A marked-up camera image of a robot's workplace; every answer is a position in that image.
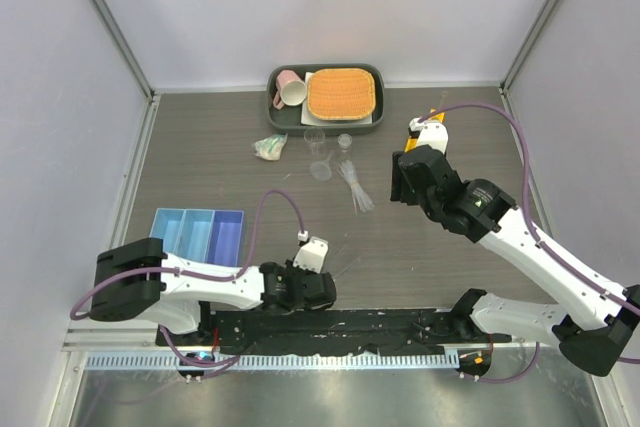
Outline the clear glass test tube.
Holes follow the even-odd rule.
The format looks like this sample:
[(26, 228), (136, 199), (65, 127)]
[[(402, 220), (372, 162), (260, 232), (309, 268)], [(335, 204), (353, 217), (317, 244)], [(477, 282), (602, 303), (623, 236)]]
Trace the clear glass test tube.
[(441, 97), (440, 97), (440, 102), (439, 102), (439, 105), (438, 105), (438, 110), (441, 110), (445, 106), (447, 97), (448, 97), (448, 91), (442, 91), (441, 92)]
[(329, 259), (327, 270), (334, 279), (338, 279), (360, 262), (360, 255), (348, 244), (345, 244)]

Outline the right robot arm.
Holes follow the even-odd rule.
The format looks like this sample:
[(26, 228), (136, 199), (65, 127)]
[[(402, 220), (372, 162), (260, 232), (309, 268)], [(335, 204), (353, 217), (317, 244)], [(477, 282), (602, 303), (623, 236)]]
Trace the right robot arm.
[(428, 145), (393, 153), (390, 199), (419, 206), (444, 230), (505, 259), (553, 300), (521, 302), (470, 289), (454, 306), (457, 338), (520, 337), (558, 349), (589, 374), (611, 372), (639, 324), (638, 286), (623, 287), (586, 266), (527, 225), (522, 208), (500, 187), (461, 180), (446, 156)]

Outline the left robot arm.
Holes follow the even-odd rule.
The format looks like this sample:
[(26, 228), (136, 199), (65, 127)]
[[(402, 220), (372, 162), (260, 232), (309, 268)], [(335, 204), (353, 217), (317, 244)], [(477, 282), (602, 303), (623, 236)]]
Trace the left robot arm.
[(179, 334), (190, 345), (205, 344), (213, 332), (204, 315), (212, 307), (276, 313), (318, 310), (333, 305), (337, 291), (322, 270), (326, 243), (313, 237), (300, 248), (310, 269), (296, 260), (265, 262), (247, 269), (187, 260), (164, 251), (163, 241), (145, 238), (101, 253), (89, 318), (101, 322), (146, 320)]

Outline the bundle of plastic pipettes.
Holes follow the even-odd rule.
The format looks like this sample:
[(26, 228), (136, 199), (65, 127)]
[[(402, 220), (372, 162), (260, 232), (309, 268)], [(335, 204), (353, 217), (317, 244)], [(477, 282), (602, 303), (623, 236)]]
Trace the bundle of plastic pipettes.
[(353, 162), (351, 160), (341, 162), (338, 166), (338, 172), (350, 189), (355, 211), (372, 211), (374, 209), (374, 203), (360, 184)]

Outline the clear glass stoppered bottle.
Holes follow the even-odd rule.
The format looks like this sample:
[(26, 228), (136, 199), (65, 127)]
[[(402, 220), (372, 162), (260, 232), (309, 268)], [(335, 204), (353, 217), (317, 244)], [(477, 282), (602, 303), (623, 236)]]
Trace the clear glass stoppered bottle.
[(349, 152), (352, 147), (352, 137), (349, 134), (343, 133), (337, 138), (338, 146), (342, 152)]

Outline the clear plastic funnel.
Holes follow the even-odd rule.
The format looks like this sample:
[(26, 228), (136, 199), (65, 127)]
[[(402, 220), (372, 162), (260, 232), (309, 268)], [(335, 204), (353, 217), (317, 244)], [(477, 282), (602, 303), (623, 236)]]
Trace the clear plastic funnel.
[(331, 160), (333, 151), (331, 151), (324, 159), (315, 160), (309, 166), (311, 176), (318, 181), (328, 181), (332, 177)]

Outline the blue three-compartment organizer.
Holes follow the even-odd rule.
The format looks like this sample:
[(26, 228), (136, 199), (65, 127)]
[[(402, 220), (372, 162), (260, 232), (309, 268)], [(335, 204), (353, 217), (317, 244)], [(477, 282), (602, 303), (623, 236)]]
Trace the blue three-compartment organizer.
[(158, 208), (150, 236), (163, 241), (165, 252), (183, 259), (239, 267), (244, 212)]

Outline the clear glass beaker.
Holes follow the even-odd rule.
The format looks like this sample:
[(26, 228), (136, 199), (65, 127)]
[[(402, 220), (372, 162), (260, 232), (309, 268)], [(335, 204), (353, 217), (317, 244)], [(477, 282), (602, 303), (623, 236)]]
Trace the clear glass beaker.
[(304, 132), (304, 140), (312, 156), (320, 156), (324, 152), (325, 132), (319, 127), (310, 127)]

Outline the dark green plastic tray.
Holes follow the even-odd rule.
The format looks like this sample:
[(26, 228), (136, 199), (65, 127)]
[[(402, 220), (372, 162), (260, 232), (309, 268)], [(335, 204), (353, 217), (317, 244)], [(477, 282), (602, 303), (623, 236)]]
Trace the dark green plastic tray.
[[(325, 68), (360, 68), (372, 75), (375, 87), (375, 108), (366, 118), (357, 121), (324, 121), (313, 117), (308, 108), (303, 105), (285, 106), (278, 110), (272, 106), (273, 96), (276, 92), (276, 76), (282, 70), (293, 70), (301, 78), (305, 74), (313, 74)], [(375, 131), (384, 118), (384, 82), (380, 71), (365, 63), (342, 63), (342, 64), (298, 64), (284, 65), (277, 67), (270, 74), (266, 87), (265, 112), (266, 119), (276, 133), (289, 134), (301, 137), (305, 130), (310, 127), (319, 127), (327, 135), (339, 135), (348, 133), (350, 135), (364, 135)]]

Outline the crumpled plastic glove packet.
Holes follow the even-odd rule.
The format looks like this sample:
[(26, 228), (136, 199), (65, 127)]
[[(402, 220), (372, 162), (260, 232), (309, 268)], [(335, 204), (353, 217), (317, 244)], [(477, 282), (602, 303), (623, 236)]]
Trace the crumpled plastic glove packet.
[(287, 134), (274, 134), (256, 141), (253, 143), (254, 155), (265, 161), (278, 161), (287, 140)]

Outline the pink ceramic mug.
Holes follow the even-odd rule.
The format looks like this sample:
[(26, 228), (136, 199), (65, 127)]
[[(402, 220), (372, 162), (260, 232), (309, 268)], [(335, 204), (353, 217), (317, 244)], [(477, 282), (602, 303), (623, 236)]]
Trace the pink ceramic mug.
[(272, 101), (275, 109), (285, 106), (296, 106), (307, 97), (307, 85), (293, 70), (282, 70), (276, 76), (276, 92)]

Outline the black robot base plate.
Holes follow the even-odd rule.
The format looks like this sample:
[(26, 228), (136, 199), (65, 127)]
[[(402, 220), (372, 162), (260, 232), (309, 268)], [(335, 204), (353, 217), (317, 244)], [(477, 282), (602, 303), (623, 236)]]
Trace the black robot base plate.
[(322, 357), (426, 355), (448, 344), (512, 340), (481, 332), (467, 316), (436, 309), (218, 311), (195, 332), (170, 337), (177, 347), (217, 346), (226, 355)]

